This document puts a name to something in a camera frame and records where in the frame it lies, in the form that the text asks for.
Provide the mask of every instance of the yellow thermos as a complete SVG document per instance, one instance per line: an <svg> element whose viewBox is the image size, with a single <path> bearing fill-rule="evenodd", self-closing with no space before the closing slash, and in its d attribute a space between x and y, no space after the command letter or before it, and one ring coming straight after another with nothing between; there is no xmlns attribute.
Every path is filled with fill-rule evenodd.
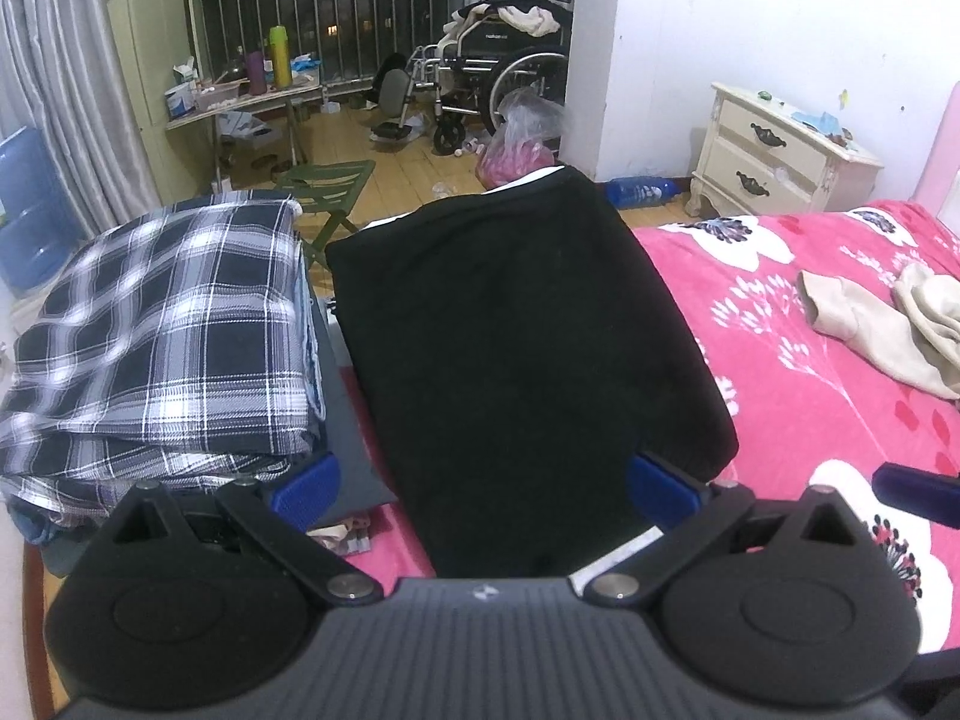
<svg viewBox="0 0 960 720"><path fill-rule="evenodd" d="M274 63L274 86L286 89L294 79L290 74L290 46L285 26L270 28L270 59Z"/></svg>

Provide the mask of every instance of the blue cloth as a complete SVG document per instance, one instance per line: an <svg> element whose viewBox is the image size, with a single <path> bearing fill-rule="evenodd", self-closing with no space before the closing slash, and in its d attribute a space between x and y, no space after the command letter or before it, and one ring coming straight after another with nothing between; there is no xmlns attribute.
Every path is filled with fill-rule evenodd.
<svg viewBox="0 0 960 720"><path fill-rule="evenodd" d="M323 423L326 418L326 408L323 405L323 391L320 389L320 360L317 357L317 332L313 326L313 310L310 304L310 295L313 288L310 286L309 271L304 267L304 274L296 284L294 291L294 309L299 319L302 348L304 348L304 372L306 373L306 399L310 404L313 415Z"/></svg>
<svg viewBox="0 0 960 720"><path fill-rule="evenodd" d="M37 507L20 498L8 500L7 512L10 514L10 519L13 520L13 524L20 531L21 536L28 544L33 546L45 546L67 530L51 522L41 509L37 509Z"/></svg>
<svg viewBox="0 0 960 720"><path fill-rule="evenodd" d="M814 116L812 113L803 113L803 111L796 111L791 114L790 118L795 119L801 124L809 124L810 127L814 127L817 132L822 135L843 136L843 127L840 127L840 119L837 119L832 113L827 113L827 111L824 111L819 116Z"/></svg>

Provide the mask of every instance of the cabinet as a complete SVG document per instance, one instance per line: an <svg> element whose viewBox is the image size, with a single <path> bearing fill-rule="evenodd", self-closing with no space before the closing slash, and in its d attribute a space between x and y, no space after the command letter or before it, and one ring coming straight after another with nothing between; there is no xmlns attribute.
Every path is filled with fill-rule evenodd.
<svg viewBox="0 0 960 720"><path fill-rule="evenodd" d="M720 215L846 211L870 199L883 164L855 141L839 146L792 119L785 100L713 84L707 140L690 182L690 212Z"/></svg>
<svg viewBox="0 0 960 720"><path fill-rule="evenodd" d="M157 191L175 202L209 191L213 143L201 127L167 132L163 93L173 66L191 55L184 0L107 0L107 13L133 114Z"/></svg>

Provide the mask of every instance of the white towel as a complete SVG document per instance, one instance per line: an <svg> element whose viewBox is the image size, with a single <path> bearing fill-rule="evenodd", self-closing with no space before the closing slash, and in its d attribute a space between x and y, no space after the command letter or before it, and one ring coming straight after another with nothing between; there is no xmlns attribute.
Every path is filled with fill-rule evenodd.
<svg viewBox="0 0 960 720"><path fill-rule="evenodd" d="M846 278L801 271L798 287L818 333L896 381L960 398L960 281L911 263L894 284L896 308Z"/></svg>

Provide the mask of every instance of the water bottle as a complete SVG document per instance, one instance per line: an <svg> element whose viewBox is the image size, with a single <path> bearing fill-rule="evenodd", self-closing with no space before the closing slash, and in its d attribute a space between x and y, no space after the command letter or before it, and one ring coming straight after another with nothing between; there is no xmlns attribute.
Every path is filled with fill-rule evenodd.
<svg viewBox="0 0 960 720"><path fill-rule="evenodd" d="M669 178L636 175L608 181L605 191L614 208L651 208L665 205L671 197L680 194L680 187Z"/></svg>
<svg viewBox="0 0 960 720"><path fill-rule="evenodd" d="M20 298L56 275L81 235L43 136L19 129L0 143L0 278Z"/></svg>

